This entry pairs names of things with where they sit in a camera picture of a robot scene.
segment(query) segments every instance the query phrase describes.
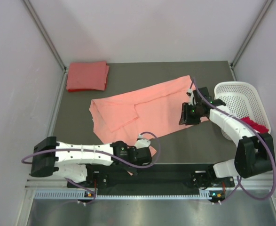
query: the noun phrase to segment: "metal frame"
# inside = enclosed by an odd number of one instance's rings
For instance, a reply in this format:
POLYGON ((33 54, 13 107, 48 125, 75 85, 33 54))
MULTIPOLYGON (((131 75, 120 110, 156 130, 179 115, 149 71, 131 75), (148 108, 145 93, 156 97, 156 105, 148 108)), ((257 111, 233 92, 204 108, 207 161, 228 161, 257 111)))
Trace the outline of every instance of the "metal frame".
MULTIPOLYGON (((56 199, 56 200, 91 200, 93 197, 86 197, 85 190, 38 190, 35 199, 56 199)), ((97 200, 208 200, 210 191, 199 190, 199 194, 188 195, 97 195, 97 200)))
MULTIPOLYGON (((21 0, 22 3, 24 4, 25 8, 28 10, 30 16, 32 17, 33 21, 37 25, 42 37, 44 38, 46 44, 49 46, 52 54, 54 55, 55 59, 57 60, 58 64, 60 67, 64 70, 60 88, 57 92, 56 96, 56 103, 53 108, 52 112, 52 118, 50 121, 50 125, 47 131, 47 136, 51 136, 54 131, 55 127, 55 122, 60 106, 60 102, 62 99, 63 95, 63 89, 66 84, 66 78, 67 78, 67 68, 64 65, 61 57, 59 56, 58 52, 56 51, 54 44, 52 43, 45 27, 43 26, 39 16, 37 15, 36 11, 34 10, 34 7, 32 6, 30 0, 21 0)), ((229 64, 229 67, 231 69, 233 79, 236 81, 236 72, 235 72, 235 66, 237 65, 241 55, 243 54, 244 50, 246 49, 247 45, 249 44, 250 40, 252 39, 255 31, 257 30, 259 24, 262 22, 264 16, 266 15, 268 9, 271 7, 272 3, 274 0, 266 0, 262 9, 260 10, 260 13, 257 16, 257 19, 255 20, 252 28, 248 32, 244 42, 242 43, 239 51, 237 52, 234 60, 232 63, 229 64)), ((244 180, 242 181, 242 184, 246 189, 249 190, 257 190, 257 189, 270 189, 272 185, 272 174, 271 173, 266 173, 262 175, 258 175, 256 177, 252 177, 251 179, 244 180)), ((41 190, 78 190, 76 188, 67 188, 67 182, 63 179, 55 178, 55 177, 50 177, 47 179, 36 179, 36 178, 28 178, 25 190, 24 190, 24 198, 21 204, 21 208, 19 210, 19 214, 17 217, 17 221, 14 224, 15 226, 26 226, 29 218, 29 214, 31 211, 31 207, 33 204, 33 199, 35 197, 35 194, 37 191, 41 190)), ((276 211, 276 191, 274 195, 272 196, 272 203, 275 207, 276 211)))
POLYGON ((31 2, 29 0, 21 0, 21 2, 24 4, 25 8, 27 9, 28 13, 30 14, 30 16, 32 17, 34 23, 37 25, 38 30, 40 31, 40 34, 42 35, 42 37, 44 38, 46 44, 48 45, 48 47, 50 48, 53 56, 55 57, 55 59, 57 60, 58 64, 60 65, 60 67, 65 71, 67 68, 64 65, 61 57, 59 56, 53 42, 51 41, 43 23, 41 22, 38 14, 36 13, 34 7, 32 6, 31 2))
POLYGON ((249 42, 251 41, 253 35, 255 34, 255 32, 258 28, 258 26, 262 22, 264 16, 266 15, 267 11, 270 9, 273 2, 274 2, 274 0, 266 0, 265 1, 265 3, 263 5, 263 7, 261 8, 255 22, 253 23, 253 25, 252 25, 250 31, 248 32, 246 38, 242 42, 241 47, 239 48, 238 52, 236 53, 233 62, 231 63, 231 66, 233 68, 237 65, 241 55, 243 54, 245 48, 248 46, 249 42))

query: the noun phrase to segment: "salmon pink fabric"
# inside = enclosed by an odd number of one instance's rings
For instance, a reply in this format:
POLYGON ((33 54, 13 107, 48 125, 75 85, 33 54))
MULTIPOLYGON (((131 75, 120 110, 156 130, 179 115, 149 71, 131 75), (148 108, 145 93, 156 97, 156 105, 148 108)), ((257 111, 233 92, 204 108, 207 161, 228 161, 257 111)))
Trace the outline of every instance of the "salmon pink fabric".
POLYGON ((69 92, 85 90, 104 91, 107 84, 109 66, 105 61, 96 63, 71 63, 68 72, 67 90, 69 92))
POLYGON ((161 137, 190 127, 179 125, 182 103, 189 102, 186 92, 190 84, 187 75, 133 92, 92 100, 89 110, 94 133, 103 143, 122 140, 134 145, 138 134, 144 131, 161 137))

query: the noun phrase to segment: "white enclosure panel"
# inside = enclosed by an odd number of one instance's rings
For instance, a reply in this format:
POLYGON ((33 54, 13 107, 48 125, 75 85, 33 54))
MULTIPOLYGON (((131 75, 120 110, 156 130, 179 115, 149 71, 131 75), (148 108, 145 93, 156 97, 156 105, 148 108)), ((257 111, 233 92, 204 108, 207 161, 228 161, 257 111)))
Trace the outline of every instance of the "white enclosure panel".
POLYGON ((32 0, 65 64, 232 61, 264 0, 32 0))
POLYGON ((0 226, 14 224, 29 165, 47 132, 62 77, 20 0, 0 0, 0 226))
POLYGON ((268 115, 276 155, 276 0, 236 66, 239 81, 259 92, 268 115))

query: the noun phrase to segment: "dark gray tabletop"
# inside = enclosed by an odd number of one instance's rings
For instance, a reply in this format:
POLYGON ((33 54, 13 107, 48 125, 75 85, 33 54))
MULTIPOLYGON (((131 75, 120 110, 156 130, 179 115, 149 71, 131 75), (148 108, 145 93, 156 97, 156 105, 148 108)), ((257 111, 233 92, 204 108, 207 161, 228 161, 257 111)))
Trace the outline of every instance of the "dark gray tabletop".
MULTIPOLYGON (((232 81, 228 62, 167 62, 109 64, 105 91, 64 91, 54 136, 71 144, 101 144, 93 133, 89 107, 92 99, 110 97, 141 89, 184 75, 195 77, 199 87, 207 86, 214 96, 214 87, 232 81)), ((162 154, 159 163, 215 163, 235 157, 233 142, 226 140, 216 125, 206 121, 160 138, 162 154)))

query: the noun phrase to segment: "white plastic basket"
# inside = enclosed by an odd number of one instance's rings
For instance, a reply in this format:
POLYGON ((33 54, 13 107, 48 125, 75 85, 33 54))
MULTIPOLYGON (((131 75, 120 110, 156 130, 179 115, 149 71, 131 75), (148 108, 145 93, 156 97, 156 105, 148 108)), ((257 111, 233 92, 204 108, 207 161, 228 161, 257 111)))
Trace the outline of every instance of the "white plastic basket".
MULTIPOLYGON (((259 94, 254 86, 246 82, 227 81, 215 86, 215 99, 221 99, 227 104, 230 111, 238 118, 249 116, 259 125, 265 126, 271 132, 270 124, 265 113, 259 94)), ((223 136, 231 138, 221 130, 223 136)))

